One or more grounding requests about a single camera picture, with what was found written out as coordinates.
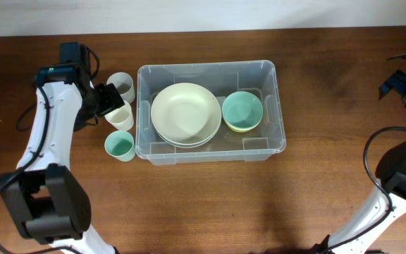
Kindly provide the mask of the green bowl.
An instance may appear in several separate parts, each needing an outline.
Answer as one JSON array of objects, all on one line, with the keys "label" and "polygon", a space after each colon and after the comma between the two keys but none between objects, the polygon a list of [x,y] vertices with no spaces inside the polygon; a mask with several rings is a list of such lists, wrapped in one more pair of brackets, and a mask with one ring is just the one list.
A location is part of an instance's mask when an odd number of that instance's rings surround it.
[{"label": "green bowl", "polygon": [[261,100],[246,91],[234,92],[227,96],[221,111],[226,123],[240,128],[259,125],[264,115]]}]

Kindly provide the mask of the yellow bowl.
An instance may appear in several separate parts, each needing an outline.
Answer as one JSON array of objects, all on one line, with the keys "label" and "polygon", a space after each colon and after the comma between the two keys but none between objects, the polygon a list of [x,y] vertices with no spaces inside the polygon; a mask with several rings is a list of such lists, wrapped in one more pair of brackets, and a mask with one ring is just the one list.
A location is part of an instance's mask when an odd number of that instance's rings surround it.
[{"label": "yellow bowl", "polygon": [[255,129],[258,126],[258,125],[254,125],[254,126],[250,126],[247,128],[240,128],[240,127],[233,126],[229,123],[226,123],[226,125],[227,125],[227,127],[229,127],[229,129],[231,129],[232,131],[235,131],[237,133],[246,133],[248,131]]}]

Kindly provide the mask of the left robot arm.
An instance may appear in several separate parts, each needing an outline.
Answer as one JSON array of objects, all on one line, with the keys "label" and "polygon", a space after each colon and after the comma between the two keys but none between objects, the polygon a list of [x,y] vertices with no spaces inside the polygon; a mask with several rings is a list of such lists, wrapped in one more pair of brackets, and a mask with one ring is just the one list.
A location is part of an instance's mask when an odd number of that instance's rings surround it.
[{"label": "left robot arm", "polygon": [[70,172],[73,133],[125,104],[114,85],[92,84],[97,59],[68,42],[57,64],[39,69],[30,139],[16,170],[0,175],[0,197],[18,233],[49,252],[117,253],[91,225],[90,199]]}]

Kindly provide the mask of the cream cup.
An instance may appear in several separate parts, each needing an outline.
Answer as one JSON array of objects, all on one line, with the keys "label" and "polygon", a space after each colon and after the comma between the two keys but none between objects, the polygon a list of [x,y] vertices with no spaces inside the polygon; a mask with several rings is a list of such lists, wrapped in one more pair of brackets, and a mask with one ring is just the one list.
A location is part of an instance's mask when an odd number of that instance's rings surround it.
[{"label": "cream cup", "polygon": [[129,131],[134,125],[132,108],[126,101],[122,107],[114,109],[104,118],[119,131]]}]

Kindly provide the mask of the beige bowl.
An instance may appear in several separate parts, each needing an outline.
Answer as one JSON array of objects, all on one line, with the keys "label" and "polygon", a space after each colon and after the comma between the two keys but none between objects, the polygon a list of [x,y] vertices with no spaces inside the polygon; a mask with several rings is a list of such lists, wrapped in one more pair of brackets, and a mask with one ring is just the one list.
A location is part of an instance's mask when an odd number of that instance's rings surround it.
[{"label": "beige bowl", "polygon": [[164,88],[151,107],[153,126],[189,126],[201,128],[221,122],[216,97],[205,87],[194,83],[176,83]]},{"label": "beige bowl", "polygon": [[167,143],[181,148],[194,148],[209,142],[218,132],[221,122],[201,128],[189,126],[154,126],[156,133]]}]

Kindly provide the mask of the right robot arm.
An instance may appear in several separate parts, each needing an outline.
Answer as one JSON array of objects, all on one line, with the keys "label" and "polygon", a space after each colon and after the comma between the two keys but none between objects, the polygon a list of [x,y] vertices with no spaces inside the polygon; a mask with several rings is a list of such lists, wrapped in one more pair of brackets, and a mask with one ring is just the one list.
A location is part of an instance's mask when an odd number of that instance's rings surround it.
[{"label": "right robot arm", "polygon": [[[379,96],[384,97],[391,90],[401,95],[406,108],[406,73],[396,71],[379,87]],[[372,141],[391,131],[406,133],[406,127],[382,128],[373,133],[364,146],[364,169],[374,184],[370,196],[345,226],[314,247],[316,253],[369,253],[370,245],[406,213],[406,141],[389,149],[375,171],[371,171],[368,164]]]}]

